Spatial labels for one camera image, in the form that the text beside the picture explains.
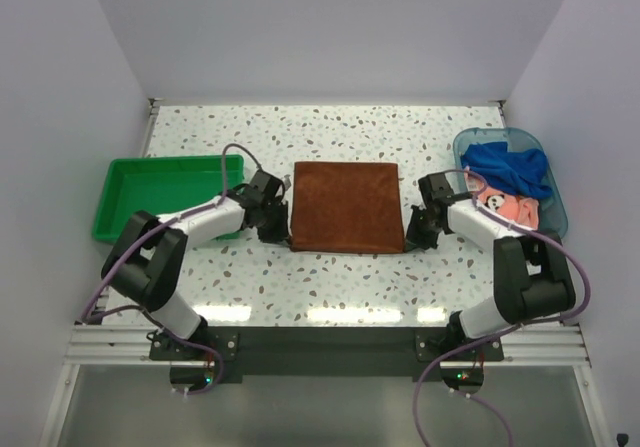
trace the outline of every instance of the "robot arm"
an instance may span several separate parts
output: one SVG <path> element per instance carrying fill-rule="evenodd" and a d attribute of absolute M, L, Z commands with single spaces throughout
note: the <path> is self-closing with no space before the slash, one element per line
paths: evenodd
<path fill-rule="evenodd" d="M 427 175 L 418 185 L 425 207 L 412 206 L 409 246 L 436 248 L 441 232 L 456 232 L 493 253 L 493 296 L 451 315 L 441 350 L 574 306 L 575 290 L 560 252 L 488 218 L 469 192 L 454 194 L 444 173 Z M 560 242 L 557 233 L 545 234 Z M 530 275 L 528 264 L 537 266 L 538 273 Z"/>
<path fill-rule="evenodd" d="M 285 190 L 283 181 L 260 170 L 249 184 L 229 191 L 219 205 L 220 197 L 214 197 L 198 207 L 199 213 L 184 219 L 180 217 L 186 211 L 157 217 L 148 212 L 137 212 L 129 219 L 109 254 L 102 277 L 137 239 L 158 224 L 178 216 L 180 220 L 149 239 L 129 257 L 115 273 L 111 286 L 143 307 L 178 337 L 208 344 L 206 321 L 176 291 L 184 253 L 213 238 L 247 227 L 256 227 L 258 237 L 264 242 L 288 241 L 288 208 L 282 200 Z"/>

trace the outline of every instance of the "white wall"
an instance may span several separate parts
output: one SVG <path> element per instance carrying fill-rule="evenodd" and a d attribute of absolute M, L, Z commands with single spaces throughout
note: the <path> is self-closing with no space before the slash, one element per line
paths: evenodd
<path fill-rule="evenodd" d="M 100 0 L 149 97 L 505 99 L 562 0 Z"/>
<path fill-rule="evenodd" d="M 103 256 L 90 227 L 146 99 L 97 0 L 0 0 L 0 445 L 36 445 Z"/>
<path fill-rule="evenodd" d="M 594 286 L 581 319 L 612 429 L 640 442 L 640 0 L 565 0 L 507 102 L 550 156 L 567 245 Z"/>

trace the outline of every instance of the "panda print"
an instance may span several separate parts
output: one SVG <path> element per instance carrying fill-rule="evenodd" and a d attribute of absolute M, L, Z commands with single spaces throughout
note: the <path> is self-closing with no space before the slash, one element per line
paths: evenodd
<path fill-rule="evenodd" d="M 504 204 L 504 195 L 502 194 L 491 195 L 487 197 L 487 200 L 484 203 L 484 205 L 489 208 L 489 210 L 492 210 L 494 212 L 498 212 L 498 209 L 502 207 L 502 204 Z"/>

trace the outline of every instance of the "pink towel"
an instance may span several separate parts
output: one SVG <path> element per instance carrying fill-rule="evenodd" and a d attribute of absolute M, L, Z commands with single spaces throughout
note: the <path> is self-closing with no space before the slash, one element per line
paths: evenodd
<path fill-rule="evenodd" d="M 469 190 L 480 190 L 482 182 L 476 179 L 470 179 L 465 175 Z M 540 219 L 538 217 L 538 201 L 529 197 L 520 197 L 494 189 L 487 186 L 487 189 L 478 195 L 478 201 L 482 202 L 487 208 L 500 214 L 506 219 L 537 229 Z"/>

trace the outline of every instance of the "terrazzo tabletop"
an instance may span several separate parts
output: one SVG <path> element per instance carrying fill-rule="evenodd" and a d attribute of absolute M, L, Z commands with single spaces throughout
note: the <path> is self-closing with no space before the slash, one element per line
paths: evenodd
<path fill-rule="evenodd" d="M 406 231 L 411 205 L 421 202 L 417 179 L 454 168 L 456 134 L 501 126 L 489 106 L 164 106 L 146 155 L 217 155 L 237 142 L 280 178 L 301 160 L 396 162 Z M 243 156 L 250 179 L 255 167 Z M 178 290 L 210 324 L 440 326 L 491 295 L 492 260 L 459 235 L 439 244 L 400 255 L 293 253 L 245 230 L 189 251 Z M 128 303 L 111 291 L 107 308 Z M 146 323 L 136 312 L 104 320 Z"/>

